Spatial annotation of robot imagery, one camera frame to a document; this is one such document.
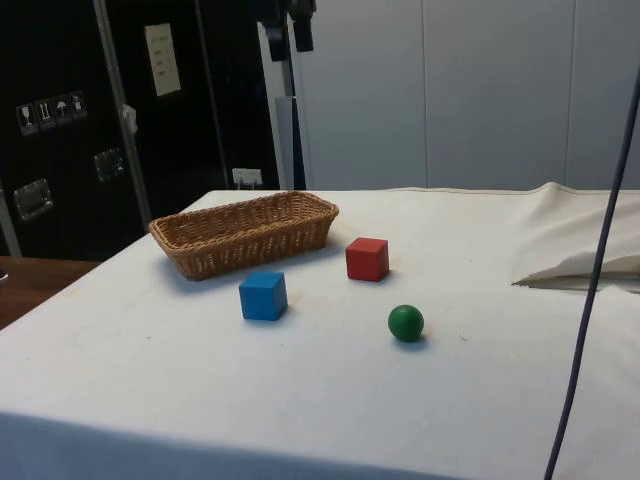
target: wicker basket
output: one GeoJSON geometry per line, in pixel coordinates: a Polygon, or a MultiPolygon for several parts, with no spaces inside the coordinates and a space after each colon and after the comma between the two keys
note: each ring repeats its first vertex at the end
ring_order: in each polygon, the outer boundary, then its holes
{"type": "Polygon", "coordinates": [[[158,218],[149,231],[190,280],[325,246],[338,207],[306,192],[276,193],[158,218]]]}

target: cube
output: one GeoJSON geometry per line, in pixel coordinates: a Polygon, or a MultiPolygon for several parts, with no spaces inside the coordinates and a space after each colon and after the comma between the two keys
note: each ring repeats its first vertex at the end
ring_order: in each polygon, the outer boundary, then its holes
{"type": "Polygon", "coordinates": [[[278,320],[287,308],[284,273],[256,272],[240,285],[242,316],[247,320],[278,320]]]}
{"type": "Polygon", "coordinates": [[[389,273],[389,242],[356,238],[347,247],[347,275],[353,280],[379,282],[389,273]]]}

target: black cable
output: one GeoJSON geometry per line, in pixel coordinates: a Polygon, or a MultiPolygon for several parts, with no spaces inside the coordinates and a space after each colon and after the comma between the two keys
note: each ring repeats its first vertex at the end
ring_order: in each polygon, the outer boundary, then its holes
{"type": "Polygon", "coordinates": [[[547,464],[547,471],[544,475],[544,480],[551,480],[553,478],[553,471],[556,468],[556,462],[558,461],[558,455],[560,454],[560,448],[562,447],[562,440],[564,439],[564,433],[567,429],[567,423],[569,422],[569,415],[571,413],[571,407],[573,405],[573,398],[575,397],[576,386],[578,384],[578,375],[580,374],[580,363],[582,362],[582,352],[584,350],[584,342],[587,337],[587,328],[589,327],[591,309],[593,308],[593,301],[596,296],[598,281],[600,280],[600,272],[602,271],[604,252],[607,248],[607,240],[609,239],[609,231],[611,230],[613,213],[616,209],[616,202],[618,201],[618,194],[620,193],[620,186],[622,185],[622,179],[624,177],[624,169],[627,166],[627,159],[629,158],[629,150],[631,149],[631,139],[633,138],[633,130],[636,125],[636,116],[638,114],[639,103],[640,68],[638,69],[638,74],[636,75],[636,84],[633,90],[631,107],[629,108],[627,124],[624,131],[622,151],[620,152],[618,167],[613,179],[613,187],[611,187],[609,204],[607,205],[607,211],[604,215],[602,232],[600,233],[600,241],[598,242],[598,249],[596,250],[596,258],[593,265],[593,272],[591,273],[591,281],[589,282],[589,291],[587,293],[587,299],[584,302],[584,310],[582,311],[582,320],[580,320],[580,329],[578,330],[578,339],[576,340],[576,351],[573,355],[573,364],[571,366],[571,376],[569,378],[567,396],[564,401],[562,416],[560,417],[560,423],[558,424],[558,431],[556,432],[556,439],[553,442],[553,448],[551,449],[551,456],[549,457],[549,463],[547,464]]]}

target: ball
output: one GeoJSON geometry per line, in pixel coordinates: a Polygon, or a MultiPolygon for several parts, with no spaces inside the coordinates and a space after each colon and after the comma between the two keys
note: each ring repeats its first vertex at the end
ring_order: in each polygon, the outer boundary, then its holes
{"type": "Polygon", "coordinates": [[[399,305],[389,314],[389,330],[402,342],[420,340],[424,329],[424,318],[416,307],[399,305]]]}

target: power outlet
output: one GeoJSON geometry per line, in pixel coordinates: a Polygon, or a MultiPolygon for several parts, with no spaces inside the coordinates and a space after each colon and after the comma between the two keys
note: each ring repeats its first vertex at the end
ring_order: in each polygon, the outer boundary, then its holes
{"type": "Polygon", "coordinates": [[[262,171],[259,168],[234,168],[232,171],[233,183],[245,186],[262,185],[262,171]]]}

